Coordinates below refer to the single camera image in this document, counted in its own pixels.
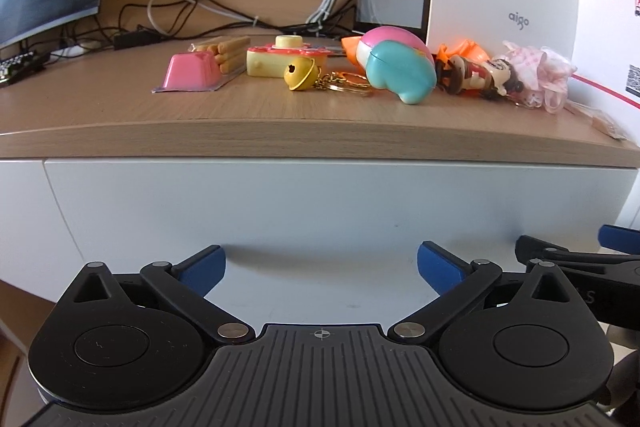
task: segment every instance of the plastic blister pack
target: plastic blister pack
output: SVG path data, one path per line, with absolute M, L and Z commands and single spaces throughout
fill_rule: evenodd
M 629 140 L 625 129 L 607 113 L 588 105 L 567 100 L 565 109 L 590 121 L 591 126 L 616 140 Z
M 161 87 L 153 92 L 215 91 L 246 71 L 249 36 L 219 36 L 194 42 L 171 57 Z

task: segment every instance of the yellow bell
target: yellow bell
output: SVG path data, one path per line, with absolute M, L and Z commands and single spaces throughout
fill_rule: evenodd
M 284 71 L 284 81 L 292 91 L 311 89 L 319 76 L 316 61 L 309 57 L 294 58 Z

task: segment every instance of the aigo logo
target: aigo logo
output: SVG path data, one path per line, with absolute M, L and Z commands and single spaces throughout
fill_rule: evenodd
M 524 26 L 529 26 L 529 19 L 525 19 L 522 15 L 518 15 L 518 12 L 510 13 L 509 20 L 514 21 L 518 26 L 520 26 L 520 31 L 524 29 Z

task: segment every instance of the qr code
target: qr code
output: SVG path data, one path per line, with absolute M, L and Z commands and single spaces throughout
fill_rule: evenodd
M 640 96 L 640 68 L 629 66 L 629 75 L 626 78 L 626 90 L 631 94 Z

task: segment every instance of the blue toy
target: blue toy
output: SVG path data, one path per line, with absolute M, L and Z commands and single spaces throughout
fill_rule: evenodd
M 420 51 L 397 41 L 382 41 L 370 52 L 367 78 L 376 89 L 388 89 L 404 103 L 420 103 L 436 86 L 436 70 Z

